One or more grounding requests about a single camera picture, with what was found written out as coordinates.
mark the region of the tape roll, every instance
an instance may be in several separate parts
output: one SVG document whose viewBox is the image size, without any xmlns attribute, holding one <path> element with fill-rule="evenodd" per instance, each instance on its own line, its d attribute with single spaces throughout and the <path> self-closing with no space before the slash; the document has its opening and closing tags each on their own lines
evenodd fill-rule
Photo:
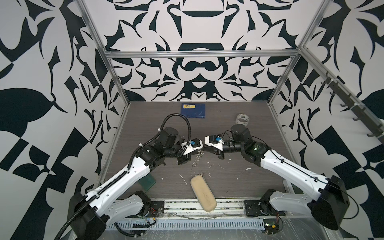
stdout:
<svg viewBox="0 0 384 240">
<path fill-rule="evenodd" d="M 248 115 L 245 115 L 244 113 L 240 113 L 239 115 L 237 115 L 236 121 L 235 121 L 236 124 L 242 124 L 246 126 L 248 125 L 248 122 L 249 122 Z"/>
</svg>

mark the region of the hook rack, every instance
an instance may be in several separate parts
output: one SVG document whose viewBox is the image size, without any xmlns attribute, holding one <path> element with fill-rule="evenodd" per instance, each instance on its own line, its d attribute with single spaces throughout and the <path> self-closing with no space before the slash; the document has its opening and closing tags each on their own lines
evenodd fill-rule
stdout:
<svg viewBox="0 0 384 240">
<path fill-rule="evenodd" d="M 384 145 L 384 127 L 382 121 L 378 119 L 360 99 L 351 93 L 340 80 L 331 79 L 331 77 L 328 76 L 321 84 L 328 84 L 333 91 L 330 94 L 339 96 L 344 102 L 344 104 L 340 104 L 340 106 L 348 107 L 356 115 L 356 118 L 352 119 L 354 121 L 361 121 L 371 131 L 370 134 L 367 134 L 368 137 L 376 137 Z"/>
</svg>

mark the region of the green sponge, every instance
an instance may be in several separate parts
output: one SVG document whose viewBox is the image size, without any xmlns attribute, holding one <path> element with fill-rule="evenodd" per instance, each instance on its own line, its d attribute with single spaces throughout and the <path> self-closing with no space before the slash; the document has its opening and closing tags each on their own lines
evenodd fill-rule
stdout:
<svg viewBox="0 0 384 240">
<path fill-rule="evenodd" d="M 156 184 L 156 180 L 153 178 L 153 176 L 150 173 L 142 177 L 138 182 L 140 183 L 140 185 L 143 187 L 145 191 L 148 191 Z"/>
</svg>

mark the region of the metal frame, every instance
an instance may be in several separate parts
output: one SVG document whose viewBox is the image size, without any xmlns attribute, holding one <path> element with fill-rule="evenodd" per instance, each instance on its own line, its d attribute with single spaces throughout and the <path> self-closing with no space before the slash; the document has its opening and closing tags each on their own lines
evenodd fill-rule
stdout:
<svg viewBox="0 0 384 240">
<path fill-rule="evenodd" d="M 114 153 L 114 149 L 118 143 L 118 140 L 119 140 L 119 137 L 120 137 L 120 134 L 121 134 L 121 130 L 124 126 L 124 122 L 125 122 L 125 119 L 127 118 L 127 113 L 128 113 L 128 109 L 129 109 L 129 105 L 128 106 L 125 106 L 124 107 L 124 110 L 121 114 L 121 118 L 120 118 L 120 122 L 119 122 L 119 125 L 116 129 L 116 132 L 112 138 L 112 144 L 111 146 L 109 147 L 109 150 L 108 150 L 108 155 L 107 155 L 107 158 L 105 159 L 105 163 L 104 165 L 101 167 L 101 172 L 99 174 L 99 178 L 97 179 L 97 181 L 95 182 L 95 187 L 98 187 L 100 186 L 101 184 L 104 183 L 104 180 L 105 180 L 105 176 L 108 172 L 108 169 L 109 169 L 109 165 L 112 161 L 112 156 L 113 156 L 113 153 Z"/>
<path fill-rule="evenodd" d="M 269 96 L 268 103 L 272 104 L 273 101 L 276 99 L 276 97 L 279 95 L 281 89 L 283 88 L 285 82 L 288 79 L 289 74 L 292 72 L 293 68 L 296 66 L 299 59 L 300 59 L 299 54 L 296 54 L 296 56 L 291 58 L 287 67 L 285 68 L 283 74 L 281 75 L 280 79 L 278 80 L 276 87 L 273 89 L 271 96 Z"/>
<path fill-rule="evenodd" d="M 320 7 L 318 8 L 317 12 L 315 13 L 311 24 L 308 26 L 307 31 L 305 32 L 303 38 L 301 39 L 299 45 L 297 46 L 296 50 L 298 51 L 303 46 L 306 46 L 307 43 L 311 40 L 315 30 L 320 25 L 321 21 L 324 18 L 324 14 L 326 10 L 328 9 L 328 6 L 333 2 L 333 0 L 323 0 L 320 4 Z M 279 95 L 282 87 L 284 86 L 285 82 L 288 79 L 289 74 L 292 72 L 293 68 L 296 66 L 297 61 L 299 61 L 300 55 L 296 55 L 294 58 L 291 59 L 291 61 L 288 63 L 287 67 L 285 68 L 285 71 L 283 72 L 283 75 L 280 77 L 275 89 L 273 90 L 271 96 L 268 99 L 269 103 L 273 103 L 273 101 L 276 99 L 276 97 Z"/>
<path fill-rule="evenodd" d="M 295 56 L 297 50 L 207 50 L 207 51 L 106 51 L 107 58 L 190 58 Z"/>
<path fill-rule="evenodd" d="M 301 162 L 297 161 L 297 159 L 295 158 L 295 156 L 293 155 L 292 153 L 292 150 L 291 148 L 289 147 L 289 144 L 288 144 L 288 141 L 285 137 L 285 134 L 284 134 L 284 131 L 283 131 L 283 128 L 281 127 L 281 124 L 279 124 L 279 120 L 278 120 L 278 116 L 277 116 L 277 113 L 276 113 L 276 110 L 275 108 L 268 103 L 268 107 L 269 107 L 269 110 L 271 111 L 272 113 L 272 118 L 274 119 L 275 123 L 276 123 L 276 126 L 277 126 L 277 129 L 279 130 L 279 133 L 281 135 L 281 138 L 283 139 L 283 142 L 287 148 L 287 151 L 291 157 L 291 161 L 293 161 L 294 163 L 298 164 L 298 165 L 301 165 Z"/>
<path fill-rule="evenodd" d="M 337 77 L 321 61 L 315 57 L 307 48 L 300 47 L 299 54 L 309 63 L 310 66 L 323 78 L 337 79 Z"/>
<path fill-rule="evenodd" d="M 99 54 L 101 56 L 101 59 L 104 62 L 104 65 L 106 66 L 108 72 L 111 74 L 113 83 L 117 87 L 118 92 L 119 92 L 120 96 L 122 97 L 125 105 L 128 106 L 129 99 L 128 99 L 127 95 L 125 94 L 125 91 L 121 85 L 120 78 L 117 76 L 117 74 L 116 74 L 116 72 L 115 72 L 115 70 L 114 70 L 114 68 L 110 62 L 111 60 L 108 59 L 105 55 L 103 42 L 100 39 L 100 36 L 96 30 L 95 24 L 91 18 L 91 14 L 89 13 L 88 8 L 87 8 L 84 0 L 74 0 L 74 1 L 76 2 L 77 8 L 80 11 L 80 14 L 83 18 L 83 21 L 89 30 L 89 33 L 92 37 L 92 40 L 94 41 L 94 43 L 97 47 L 97 50 L 99 51 Z"/>
</svg>

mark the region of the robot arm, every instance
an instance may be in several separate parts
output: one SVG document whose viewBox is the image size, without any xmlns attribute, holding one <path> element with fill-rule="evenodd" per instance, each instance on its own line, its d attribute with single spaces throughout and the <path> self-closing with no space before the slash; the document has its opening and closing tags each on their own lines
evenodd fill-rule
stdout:
<svg viewBox="0 0 384 240">
<path fill-rule="evenodd" d="M 189 139 L 184 142 L 176 129 L 163 128 L 166 120 L 172 116 L 185 119 L 189 130 Z M 160 165 L 165 165 L 165 158 L 177 158 L 179 165 L 191 160 L 191 154 L 203 147 L 199 139 L 190 140 L 188 119 L 180 114 L 168 115 L 159 133 L 150 141 L 135 150 L 131 159 L 117 174 L 101 186 L 88 192 L 85 196 L 76 193 L 70 200 L 68 221 L 57 234 L 59 239 L 70 225 L 78 239 L 96 240 L 104 232 L 106 226 L 127 216 L 145 216 L 151 200 L 142 191 L 135 192 L 124 200 L 116 199 L 129 189 L 135 182 L 149 174 Z"/>
<path fill-rule="evenodd" d="M 266 208 L 312 215 L 329 229 L 339 228 L 349 207 L 346 188 L 340 178 L 329 179 L 293 163 L 265 143 L 254 141 L 244 125 L 232 126 L 231 132 L 232 139 L 227 141 L 220 135 L 207 136 L 207 149 L 214 147 L 220 159 L 224 159 L 226 152 L 241 152 L 247 161 L 278 174 L 304 192 L 287 194 L 270 189 L 261 198 Z"/>
</svg>

